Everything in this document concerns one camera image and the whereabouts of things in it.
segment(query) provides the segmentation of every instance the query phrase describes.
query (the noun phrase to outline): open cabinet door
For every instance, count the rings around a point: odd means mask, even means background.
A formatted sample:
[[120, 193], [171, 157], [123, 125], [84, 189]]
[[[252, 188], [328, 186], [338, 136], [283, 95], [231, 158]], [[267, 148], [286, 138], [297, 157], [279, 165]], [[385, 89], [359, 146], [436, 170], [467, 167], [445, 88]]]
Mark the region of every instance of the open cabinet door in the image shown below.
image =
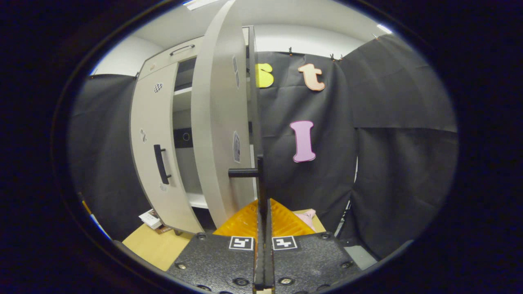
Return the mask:
[[203, 229], [187, 199], [174, 149], [177, 70], [178, 62], [138, 80], [131, 106], [131, 147], [143, 191], [162, 222], [197, 233]]
[[191, 97], [196, 167], [217, 227], [254, 200], [252, 179], [228, 176], [229, 168], [251, 167], [245, 62], [242, 24], [228, 1], [203, 38]]

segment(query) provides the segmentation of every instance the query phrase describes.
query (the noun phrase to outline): cabinet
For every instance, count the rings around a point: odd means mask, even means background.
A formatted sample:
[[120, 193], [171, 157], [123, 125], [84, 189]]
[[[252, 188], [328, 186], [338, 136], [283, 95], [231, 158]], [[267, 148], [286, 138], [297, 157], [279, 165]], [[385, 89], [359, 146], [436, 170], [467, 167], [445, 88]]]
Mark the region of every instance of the cabinet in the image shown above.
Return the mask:
[[203, 231], [193, 207], [209, 209], [219, 227], [255, 199], [252, 179], [228, 177], [229, 168], [254, 162], [249, 40], [254, 28], [242, 28], [228, 1], [204, 36], [149, 58], [139, 73], [130, 114], [134, 163], [151, 206], [176, 230]]

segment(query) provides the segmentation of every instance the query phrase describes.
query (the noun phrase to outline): drawer handle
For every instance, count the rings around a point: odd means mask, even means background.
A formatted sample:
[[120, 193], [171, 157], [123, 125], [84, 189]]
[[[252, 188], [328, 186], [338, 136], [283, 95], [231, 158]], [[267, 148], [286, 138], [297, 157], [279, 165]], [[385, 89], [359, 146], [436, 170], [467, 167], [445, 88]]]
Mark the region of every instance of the drawer handle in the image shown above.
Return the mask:
[[165, 166], [163, 164], [163, 158], [162, 158], [162, 151], [165, 151], [165, 149], [162, 149], [159, 144], [154, 145], [154, 155], [156, 156], [156, 164], [158, 165], [158, 171], [160, 172], [160, 178], [162, 179], [162, 183], [169, 185], [170, 175], [167, 175], [165, 172]]
[[181, 50], [183, 48], [187, 48], [187, 47], [190, 47], [190, 48], [194, 48], [195, 46], [194, 45], [187, 45], [185, 47], [181, 47], [181, 48], [178, 48], [176, 50], [174, 50], [173, 52], [169, 53], [169, 55], [173, 56], [174, 52], [178, 51], [178, 50]]

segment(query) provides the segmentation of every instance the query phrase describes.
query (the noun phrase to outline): pink letter i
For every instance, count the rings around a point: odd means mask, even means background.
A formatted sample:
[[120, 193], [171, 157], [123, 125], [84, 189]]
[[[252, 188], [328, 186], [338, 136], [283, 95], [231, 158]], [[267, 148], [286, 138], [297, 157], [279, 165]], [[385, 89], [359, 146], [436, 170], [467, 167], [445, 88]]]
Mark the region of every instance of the pink letter i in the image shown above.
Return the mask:
[[314, 124], [308, 120], [292, 122], [290, 127], [296, 134], [296, 155], [294, 162], [311, 161], [316, 158], [311, 146], [311, 128]]

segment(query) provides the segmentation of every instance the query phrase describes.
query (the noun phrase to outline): pink cloth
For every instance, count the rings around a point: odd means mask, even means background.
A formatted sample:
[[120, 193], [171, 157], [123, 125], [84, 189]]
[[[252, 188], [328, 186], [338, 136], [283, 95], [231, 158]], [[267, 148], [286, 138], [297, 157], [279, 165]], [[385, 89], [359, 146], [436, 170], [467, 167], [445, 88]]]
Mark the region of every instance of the pink cloth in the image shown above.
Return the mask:
[[298, 216], [304, 223], [306, 223], [314, 232], [316, 232], [316, 229], [314, 228], [314, 225], [312, 224], [312, 218], [316, 214], [316, 210], [310, 209], [304, 213], [294, 213], [296, 216]]

